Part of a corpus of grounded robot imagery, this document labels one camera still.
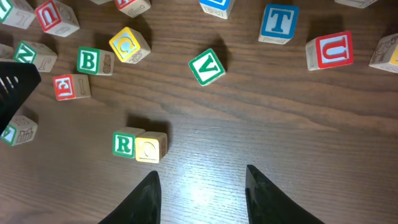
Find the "blue border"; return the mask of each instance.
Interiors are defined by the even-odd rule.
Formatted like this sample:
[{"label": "blue border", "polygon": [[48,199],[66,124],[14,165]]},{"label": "blue border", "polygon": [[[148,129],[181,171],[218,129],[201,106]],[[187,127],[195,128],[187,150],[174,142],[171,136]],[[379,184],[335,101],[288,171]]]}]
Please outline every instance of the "blue border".
[{"label": "blue border", "polygon": [[227,8],[229,7],[229,4],[231,3],[231,0],[226,0],[224,6],[222,6],[222,5],[220,5],[220,4],[216,4],[216,3],[211,2],[211,1],[209,1],[209,0],[200,0],[200,3],[205,4],[205,5],[207,5],[207,6],[214,7],[214,8],[216,8],[216,9],[219,9],[219,10],[222,10],[222,11],[226,11]]},{"label": "blue border", "polygon": [[[276,34],[273,32],[266,32],[266,26],[267,26],[267,19],[269,15],[269,11],[271,9],[286,9],[286,10],[292,10],[294,11],[294,16],[293,16],[293,21],[292,21],[292,27],[290,28],[289,34]],[[285,5],[279,5],[279,4],[268,4],[266,7],[266,11],[264,13],[264,18],[263,18],[263,25],[261,27],[261,35],[263,36],[268,36],[268,37],[279,37],[279,38],[284,38],[284,39],[292,39],[294,36],[294,32],[296,30],[297,26],[297,18],[299,16],[299,7],[297,6],[285,6]]]}]

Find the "wood grain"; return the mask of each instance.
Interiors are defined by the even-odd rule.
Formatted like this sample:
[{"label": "wood grain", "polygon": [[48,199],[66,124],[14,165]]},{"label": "wood grain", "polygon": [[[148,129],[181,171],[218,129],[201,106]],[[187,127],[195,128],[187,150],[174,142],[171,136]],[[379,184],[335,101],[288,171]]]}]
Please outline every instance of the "wood grain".
[{"label": "wood grain", "polygon": [[[317,1],[236,1],[225,21],[197,0],[153,0],[130,19],[114,3],[62,1],[81,29],[61,38],[0,25],[0,42],[41,42],[58,53],[51,73],[19,114],[39,124],[36,139],[0,142],[0,223],[98,223],[152,170],[162,183],[162,223],[247,223],[244,180],[254,164],[325,223],[398,219],[398,76],[368,67],[379,39],[398,32],[395,0],[367,9]],[[42,1],[29,1],[33,7]],[[284,46],[257,41],[266,4],[300,8]],[[76,72],[79,46],[110,50],[124,26],[152,53],[90,76],[91,98],[57,102],[52,77]],[[309,72],[304,46],[351,30],[354,65]],[[227,75],[201,87],[188,62],[213,47]],[[124,126],[166,131],[160,164],[115,157]]]}]

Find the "green block face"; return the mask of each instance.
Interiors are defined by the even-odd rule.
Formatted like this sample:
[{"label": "green block face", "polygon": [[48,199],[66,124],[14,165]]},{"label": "green block face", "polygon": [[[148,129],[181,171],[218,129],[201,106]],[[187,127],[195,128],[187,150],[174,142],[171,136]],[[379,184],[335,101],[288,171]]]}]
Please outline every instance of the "green block face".
[{"label": "green block face", "polygon": [[133,159],[136,156],[136,137],[132,134],[113,134],[113,154]]},{"label": "green block face", "polygon": [[0,22],[4,22],[14,6],[8,0],[0,0]]},{"label": "green block face", "polygon": [[5,141],[8,145],[14,144],[15,136],[17,135],[17,129],[12,125],[8,124],[5,130],[2,132],[0,138]]},{"label": "green block face", "polygon": [[202,86],[209,85],[225,74],[225,69],[213,49],[206,50],[190,61],[189,67]]},{"label": "green block face", "polygon": [[21,41],[15,51],[14,60],[20,63],[34,63],[36,55],[37,52],[32,47]]},{"label": "green block face", "polygon": [[97,75],[98,67],[100,66],[100,54],[101,52],[98,49],[79,47],[77,55],[77,70],[81,73]]}]

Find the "yellow block face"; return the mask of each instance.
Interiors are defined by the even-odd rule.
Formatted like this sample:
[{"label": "yellow block face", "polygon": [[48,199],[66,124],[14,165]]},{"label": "yellow block face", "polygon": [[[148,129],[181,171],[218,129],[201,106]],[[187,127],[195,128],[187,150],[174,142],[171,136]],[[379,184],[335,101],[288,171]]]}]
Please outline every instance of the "yellow block face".
[{"label": "yellow block face", "polygon": [[159,141],[151,138],[136,138],[136,159],[139,162],[159,163]]},{"label": "yellow block face", "polygon": [[390,64],[392,65],[398,65],[398,45],[394,51],[394,53],[392,53],[392,57],[390,60]]},{"label": "yellow block face", "polygon": [[118,56],[119,60],[122,62],[127,61],[141,49],[137,39],[128,27],[123,28],[123,30],[116,34],[109,41],[109,44],[116,56]]}]

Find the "alphabet block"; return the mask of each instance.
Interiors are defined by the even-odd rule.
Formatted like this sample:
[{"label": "alphabet block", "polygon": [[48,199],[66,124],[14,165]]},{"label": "alphabet block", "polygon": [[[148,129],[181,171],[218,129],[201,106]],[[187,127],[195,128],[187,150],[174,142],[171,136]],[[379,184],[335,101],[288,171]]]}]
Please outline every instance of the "alphabet block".
[{"label": "alphabet block", "polygon": [[0,59],[12,59],[14,49],[10,46],[0,44]]},{"label": "alphabet block", "polygon": [[37,124],[25,116],[14,116],[1,134],[1,140],[10,146],[30,142],[35,138]]},{"label": "alphabet block", "polygon": [[57,54],[46,45],[26,40],[19,43],[14,54],[16,62],[33,63],[39,72],[51,72],[57,58]]},{"label": "alphabet block", "polygon": [[137,17],[150,9],[149,0],[114,0],[116,7],[131,18]]},{"label": "alphabet block", "polygon": [[35,10],[44,32],[67,37],[80,29],[73,9],[58,1],[49,0]]},{"label": "alphabet block", "polygon": [[158,164],[167,153],[167,134],[148,131],[136,138],[136,160]]},{"label": "alphabet block", "polygon": [[136,64],[151,52],[144,37],[128,27],[116,34],[109,44],[119,60],[124,63]]},{"label": "alphabet block", "polygon": [[383,37],[379,41],[369,66],[398,73],[398,34]]},{"label": "alphabet block", "polygon": [[113,0],[91,0],[95,4],[104,4]]},{"label": "alphabet block", "polygon": [[200,6],[207,14],[228,19],[235,0],[200,0]]},{"label": "alphabet block", "polygon": [[61,75],[53,78],[53,84],[58,101],[91,96],[87,75]]},{"label": "alphabet block", "polygon": [[335,3],[344,4],[351,7],[357,7],[360,9],[364,9],[375,2],[377,2],[377,0],[335,0]]},{"label": "alphabet block", "polygon": [[350,31],[317,37],[306,44],[305,51],[309,71],[354,63]]},{"label": "alphabet block", "polygon": [[91,75],[112,75],[114,53],[89,47],[79,47],[77,70]]},{"label": "alphabet block", "polygon": [[1,23],[27,29],[34,19],[34,10],[26,0],[0,0]]},{"label": "alphabet block", "polygon": [[189,62],[191,71],[201,86],[207,86],[226,74],[213,49],[208,49]]},{"label": "alphabet block", "polygon": [[136,138],[144,134],[141,128],[122,128],[113,133],[113,154],[133,159],[136,156]]},{"label": "alphabet block", "polygon": [[293,39],[298,16],[297,6],[268,4],[262,18],[259,41],[286,44]]}]

